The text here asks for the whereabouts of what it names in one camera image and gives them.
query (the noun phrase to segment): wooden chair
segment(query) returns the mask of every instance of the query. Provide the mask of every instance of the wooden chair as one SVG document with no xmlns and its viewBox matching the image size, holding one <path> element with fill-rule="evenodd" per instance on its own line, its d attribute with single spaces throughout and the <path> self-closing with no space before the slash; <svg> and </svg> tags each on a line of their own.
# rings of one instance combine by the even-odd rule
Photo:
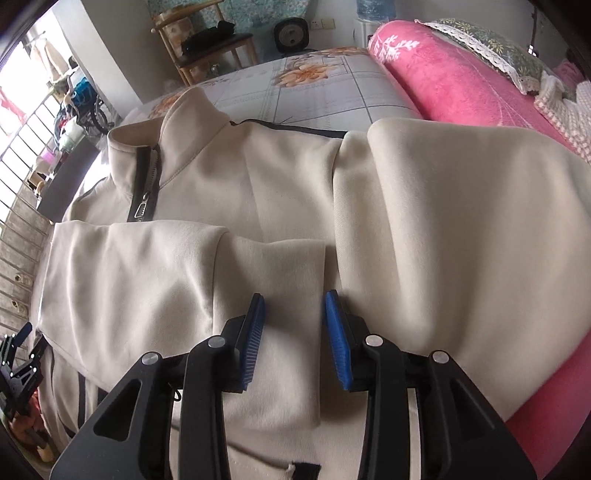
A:
<svg viewBox="0 0 591 480">
<path fill-rule="evenodd" d="M 205 63 L 213 57 L 219 56 L 223 53 L 226 53 L 227 51 L 232 52 L 232 56 L 234 57 L 234 61 L 236 61 L 237 68 L 241 69 L 242 63 L 240 63 L 240 58 L 238 57 L 238 53 L 236 53 L 236 49 L 242 46 L 246 47 L 246 52 L 248 53 L 251 64 L 258 65 L 254 43 L 252 42 L 252 33 L 234 34 L 230 38 L 227 38 L 217 45 L 194 54 L 181 55 L 180 57 L 177 57 L 176 53 L 174 52 L 173 46 L 171 45 L 170 40 L 164 31 L 164 27 L 182 20 L 183 18 L 187 18 L 193 14 L 196 14 L 197 12 L 200 12 L 204 8 L 208 7 L 215 7 L 217 11 L 217 17 L 220 20 L 224 20 L 222 10 L 219 6 L 219 4 L 223 1 L 224 0 L 211 0 L 202 4 L 189 5 L 176 11 L 166 20 L 157 22 L 155 27 L 152 29 L 152 33 L 160 33 L 160 37 L 166 46 L 166 50 L 168 50 L 168 54 L 173 60 L 174 65 L 176 66 L 181 78 L 187 86 L 195 85 L 197 83 L 191 74 L 191 68 L 199 65 L 200 63 Z"/>
</svg>

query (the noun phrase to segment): bed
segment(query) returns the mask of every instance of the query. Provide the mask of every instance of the bed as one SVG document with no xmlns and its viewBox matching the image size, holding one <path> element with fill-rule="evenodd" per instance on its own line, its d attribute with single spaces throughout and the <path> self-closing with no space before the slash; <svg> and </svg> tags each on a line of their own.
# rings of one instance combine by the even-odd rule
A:
<svg viewBox="0 0 591 480">
<path fill-rule="evenodd" d="M 473 53 L 413 22 L 382 27 L 369 52 L 346 47 L 305 53 L 217 77 L 198 88 L 237 123 L 257 119 L 295 127 L 366 131 L 380 118 L 424 118 L 535 129 L 571 148 L 535 110 L 531 96 L 519 93 Z M 124 123 L 166 115 L 183 92 L 171 92 L 135 109 Z M 83 191 L 108 171 L 106 164 L 97 162 Z M 540 478 L 563 456 L 589 413 L 591 392 L 582 385 L 589 384 L 591 372 L 582 365 L 590 359 L 588 335 L 508 421 Z"/>
<path fill-rule="evenodd" d="M 535 107 L 534 95 L 523 95 L 509 78 L 428 24 L 383 25 L 369 51 L 403 86 L 424 119 L 533 129 L 576 152 Z M 589 415 L 591 369 L 586 366 L 590 363 L 591 332 L 507 422 L 539 478 L 557 465 Z"/>
</svg>

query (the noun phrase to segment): pink bedspread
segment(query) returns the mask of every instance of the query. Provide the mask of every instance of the pink bedspread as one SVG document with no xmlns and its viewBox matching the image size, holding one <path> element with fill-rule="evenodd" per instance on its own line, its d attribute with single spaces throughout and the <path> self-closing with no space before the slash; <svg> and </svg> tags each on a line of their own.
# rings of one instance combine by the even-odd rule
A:
<svg viewBox="0 0 591 480">
<path fill-rule="evenodd" d="M 372 37 L 369 52 L 407 91 L 423 118 L 463 125 L 523 127 L 572 148 L 503 75 L 428 27 L 394 21 Z M 562 367 L 507 421 L 544 478 L 591 410 L 591 332 Z"/>
<path fill-rule="evenodd" d="M 371 55 L 407 91 L 423 118 L 482 127 L 524 127 L 571 148 L 509 79 L 428 27 L 396 20 L 371 39 Z"/>
</svg>

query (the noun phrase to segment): jacket sleeve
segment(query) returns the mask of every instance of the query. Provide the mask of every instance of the jacket sleeve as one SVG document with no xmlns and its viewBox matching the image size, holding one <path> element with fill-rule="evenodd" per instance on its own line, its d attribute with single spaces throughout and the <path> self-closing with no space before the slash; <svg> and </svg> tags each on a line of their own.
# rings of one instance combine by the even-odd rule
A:
<svg viewBox="0 0 591 480">
<path fill-rule="evenodd" d="M 39 329 L 74 370 L 110 391 L 144 353 L 188 352 L 261 293 L 267 319 L 256 373 L 247 393 L 225 398 L 226 422 L 314 426 L 323 281 L 321 241 L 263 244 L 174 220 L 63 222 Z"/>
</svg>

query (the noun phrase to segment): white jacket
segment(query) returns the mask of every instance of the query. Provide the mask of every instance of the white jacket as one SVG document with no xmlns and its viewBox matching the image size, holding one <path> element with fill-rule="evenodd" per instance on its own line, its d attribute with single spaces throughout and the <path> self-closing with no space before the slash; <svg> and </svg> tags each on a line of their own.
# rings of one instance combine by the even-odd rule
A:
<svg viewBox="0 0 591 480">
<path fill-rule="evenodd" d="M 136 149 L 156 142 L 155 221 L 123 224 Z M 69 211 L 86 223 L 54 234 L 40 313 L 62 383 L 40 396 L 54 429 L 96 407 L 86 392 L 77 418 L 76 372 L 108 391 L 142 353 L 188 351 L 258 291 L 255 379 L 225 397 L 233 475 L 288 478 L 296 461 L 354 478 L 365 396 L 340 390 L 320 346 L 324 291 L 403 350 L 450 352 L 505 419 L 591 326 L 591 174 L 536 132 L 384 119 L 324 138 L 231 124 L 194 88 L 163 120 L 114 129 L 109 162 Z"/>
</svg>

